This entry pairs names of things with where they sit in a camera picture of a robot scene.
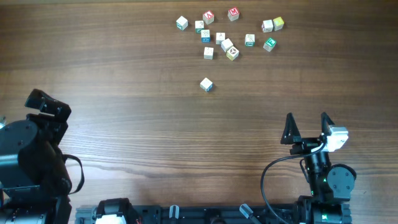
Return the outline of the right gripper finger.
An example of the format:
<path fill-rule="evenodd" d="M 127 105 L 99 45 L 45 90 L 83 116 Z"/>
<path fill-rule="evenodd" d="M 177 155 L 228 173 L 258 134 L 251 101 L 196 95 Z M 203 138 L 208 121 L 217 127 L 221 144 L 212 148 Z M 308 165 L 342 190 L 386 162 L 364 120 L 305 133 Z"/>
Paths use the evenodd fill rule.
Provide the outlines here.
<path fill-rule="evenodd" d="M 321 114 L 321 125 L 322 125 L 322 133 L 324 135 L 330 135 L 330 126 L 334 126 L 335 123 L 331 120 L 326 112 Z"/>
<path fill-rule="evenodd" d="M 292 113 L 288 113 L 285 120 L 285 128 L 280 140 L 281 144 L 298 144 L 301 142 L 301 135 Z"/>

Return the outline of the green F block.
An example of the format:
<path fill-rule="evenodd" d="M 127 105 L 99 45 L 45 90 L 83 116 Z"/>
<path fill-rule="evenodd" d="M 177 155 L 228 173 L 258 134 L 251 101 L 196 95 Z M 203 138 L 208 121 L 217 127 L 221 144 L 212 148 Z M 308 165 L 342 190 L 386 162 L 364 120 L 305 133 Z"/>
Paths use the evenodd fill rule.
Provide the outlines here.
<path fill-rule="evenodd" d="M 275 47 L 276 43 L 277 43 L 277 41 L 270 37 L 264 42 L 263 48 L 266 51 L 271 52 L 272 49 Z"/>

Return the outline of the blue edged white block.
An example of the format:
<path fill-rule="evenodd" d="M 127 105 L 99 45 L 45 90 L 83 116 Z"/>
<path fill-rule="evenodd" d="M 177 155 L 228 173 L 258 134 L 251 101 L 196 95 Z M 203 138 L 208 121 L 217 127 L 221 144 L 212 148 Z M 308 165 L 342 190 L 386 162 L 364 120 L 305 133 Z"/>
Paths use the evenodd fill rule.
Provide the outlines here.
<path fill-rule="evenodd" d="M 210 91 L 213 88 L 213 82 L 209 80 L 208 78 L 204 78 L 200 82 L 200 87 L 205 90 L 206 92 Z"/>

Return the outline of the plain white block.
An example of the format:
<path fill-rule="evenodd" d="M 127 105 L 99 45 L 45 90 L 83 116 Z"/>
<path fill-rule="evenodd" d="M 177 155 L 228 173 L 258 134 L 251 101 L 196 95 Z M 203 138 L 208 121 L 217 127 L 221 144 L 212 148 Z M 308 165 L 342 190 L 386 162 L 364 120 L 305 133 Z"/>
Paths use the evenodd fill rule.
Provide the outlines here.
<path fill-rule="evenodd" d="M 221 48 L 223 49 L 224 52 L 227 52 L 232 46 L 233 43 L 230 39 L 225 39 L 221 42 Z"/>

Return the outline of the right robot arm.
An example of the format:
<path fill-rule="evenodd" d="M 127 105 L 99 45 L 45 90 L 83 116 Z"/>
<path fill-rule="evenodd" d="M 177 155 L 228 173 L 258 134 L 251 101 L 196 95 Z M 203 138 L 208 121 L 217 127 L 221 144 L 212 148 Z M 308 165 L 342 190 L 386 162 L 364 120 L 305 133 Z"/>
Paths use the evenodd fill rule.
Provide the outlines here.
<path fill-rule="evenodd" d="M 348 130 L 337 126 L 326 113 L 321 114 L 319 137 L 303 138 L 288 113 L 281 144 L 291 145 L 290 154 L 303 158 L 302 171 L 311 195 L 300 196 L 293 206 L 294 223 L 350 224 L 353 222 L 348 202 L 354 189 L 356 172 L 344 164 L 333 165 L 329 153 L 341 149 L 348 140 Z"/>

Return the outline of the yellow edged red circle block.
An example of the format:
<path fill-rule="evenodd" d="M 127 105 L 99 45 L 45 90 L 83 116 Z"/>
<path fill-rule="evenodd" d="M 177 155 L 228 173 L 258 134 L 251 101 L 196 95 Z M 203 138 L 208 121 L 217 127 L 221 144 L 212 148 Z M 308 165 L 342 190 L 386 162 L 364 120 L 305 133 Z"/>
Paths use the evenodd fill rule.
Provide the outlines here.
<path fill-rule="evenodd" d="M 226 56 L 231 60 L 235 60 L 239 55 L 239 50 L 236 47 L 231 47 L 226 51 Z"/>

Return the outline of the right grey clamp lever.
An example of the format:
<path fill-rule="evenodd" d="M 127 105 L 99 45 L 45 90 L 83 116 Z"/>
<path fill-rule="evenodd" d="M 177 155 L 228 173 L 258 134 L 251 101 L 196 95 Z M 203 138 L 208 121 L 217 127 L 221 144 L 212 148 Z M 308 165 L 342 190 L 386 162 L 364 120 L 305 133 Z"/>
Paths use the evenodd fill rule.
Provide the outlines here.
<path fill-rule="evenodd" d="M 240 205 L 239 211 L 245 216 L 246 219 L 251 219 L 253 217 L 254 212 L 246 203 Z"/>

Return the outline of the green edged block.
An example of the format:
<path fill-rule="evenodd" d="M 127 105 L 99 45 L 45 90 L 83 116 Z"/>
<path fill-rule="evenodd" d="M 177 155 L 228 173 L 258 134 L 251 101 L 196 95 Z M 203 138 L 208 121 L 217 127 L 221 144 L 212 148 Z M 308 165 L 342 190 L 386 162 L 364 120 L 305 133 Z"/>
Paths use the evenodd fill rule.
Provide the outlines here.
<path fill-rule="evenodd" d="M 246 34 L 245 35 L 245 46 L 253 47 L 255 44 L 255 35 L 254 34 Z"/>
<path fill-rule="evenodd" d="M 177 20 L 176 20 L 176 25 L 180 30 L 185 30 L 188 27 L 188 20 L 183 17 L 180 16 Z"/>

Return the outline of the red edged white block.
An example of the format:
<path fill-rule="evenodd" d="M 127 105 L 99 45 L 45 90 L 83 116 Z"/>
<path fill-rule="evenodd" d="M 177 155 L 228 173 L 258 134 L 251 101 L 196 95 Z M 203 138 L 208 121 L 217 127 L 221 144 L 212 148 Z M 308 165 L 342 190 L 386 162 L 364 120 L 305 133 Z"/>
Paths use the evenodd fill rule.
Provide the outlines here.
<path fill-rule="evenodd" d="M 272 32 L 274 29 L 274 24 L 272 20 L 264 20 L 262 22 L 262 31 L 263 32 Z"/>

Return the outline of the plain wooden block lower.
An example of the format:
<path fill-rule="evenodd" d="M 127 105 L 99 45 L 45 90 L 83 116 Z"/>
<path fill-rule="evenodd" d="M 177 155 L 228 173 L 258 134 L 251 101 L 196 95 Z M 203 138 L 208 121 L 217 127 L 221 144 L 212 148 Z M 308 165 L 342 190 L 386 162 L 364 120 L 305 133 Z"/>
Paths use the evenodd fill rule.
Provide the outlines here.
<path fill-rule="evenodd" d="M 203 52 L 203 58 L 207 60 L 212 60 L 213 59 L 213 54 L 214 54 L 214 48 L 213 47 L 205 47 L 204 52 Z"/>

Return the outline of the red M block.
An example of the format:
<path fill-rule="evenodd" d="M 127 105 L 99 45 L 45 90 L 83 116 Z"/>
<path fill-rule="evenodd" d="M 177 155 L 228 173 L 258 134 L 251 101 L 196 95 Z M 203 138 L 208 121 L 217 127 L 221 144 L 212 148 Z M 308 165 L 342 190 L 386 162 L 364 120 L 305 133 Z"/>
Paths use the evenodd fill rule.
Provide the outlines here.
<path fill-rule="evenodd" d="M 240 12 L 239 9 L 236 7 L 232 7 L 228 10 L 228 18 L 230 21 L 235 21 L 239 18 Z"/>

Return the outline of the green Z block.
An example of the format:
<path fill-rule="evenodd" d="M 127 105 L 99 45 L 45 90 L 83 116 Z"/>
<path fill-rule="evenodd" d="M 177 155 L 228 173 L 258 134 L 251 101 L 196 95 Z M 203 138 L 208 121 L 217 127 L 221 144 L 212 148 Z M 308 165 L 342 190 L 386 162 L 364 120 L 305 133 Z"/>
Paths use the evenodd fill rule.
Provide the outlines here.
<path fill-rule="evenodd" d="M 195 33 L 200 34 L 201 30 L 205 28 L 204 21 L 195 21 Z"/>

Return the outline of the left grey clamp lever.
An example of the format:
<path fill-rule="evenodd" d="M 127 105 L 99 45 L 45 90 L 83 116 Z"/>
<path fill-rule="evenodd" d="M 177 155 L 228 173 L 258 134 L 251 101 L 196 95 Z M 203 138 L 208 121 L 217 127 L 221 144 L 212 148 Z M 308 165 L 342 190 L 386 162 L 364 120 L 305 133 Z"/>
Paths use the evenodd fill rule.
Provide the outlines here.
<path fill-rule="evenodd" d="M 169 218 L 171 220 L 178 220 L 179 219 L 179 211 L 180 211 L 180 208 L 178 205 L 171 205 L 169 208 Z"/>

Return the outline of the green edged block far left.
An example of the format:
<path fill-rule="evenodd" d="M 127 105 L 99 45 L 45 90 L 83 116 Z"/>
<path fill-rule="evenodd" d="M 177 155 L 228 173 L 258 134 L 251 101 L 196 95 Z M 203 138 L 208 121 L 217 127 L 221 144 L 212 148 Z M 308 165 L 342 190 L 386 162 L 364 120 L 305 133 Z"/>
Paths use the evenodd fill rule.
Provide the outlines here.
<path fill-rule="evenodd" d="M 176 25 L 180 30 L 185 30 L 188 27 L 188 20 L 183 17 L 180 16 L 177 20 L 176 20 Z"/>

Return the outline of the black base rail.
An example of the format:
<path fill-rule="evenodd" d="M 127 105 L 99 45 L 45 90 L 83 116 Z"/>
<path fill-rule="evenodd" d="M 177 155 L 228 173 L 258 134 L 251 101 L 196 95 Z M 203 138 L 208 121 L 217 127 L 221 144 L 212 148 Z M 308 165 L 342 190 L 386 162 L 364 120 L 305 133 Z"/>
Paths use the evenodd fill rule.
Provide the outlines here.
<path fill-rule="evenodd" d="M 239 207 L 180 207 L 178 218 L 170 218 L 169 207 L 158 205 L 133 206 L 139 218 L 136 223 L 280 223 L 279 218 L 288 223 L 342 223 L 352 224 L 349 205 L 340 207 L 300 208 L 293 204 L 273 204 L 272 213 L 265 206 L 253 206 L 253 217 L 247 218 Z"/>

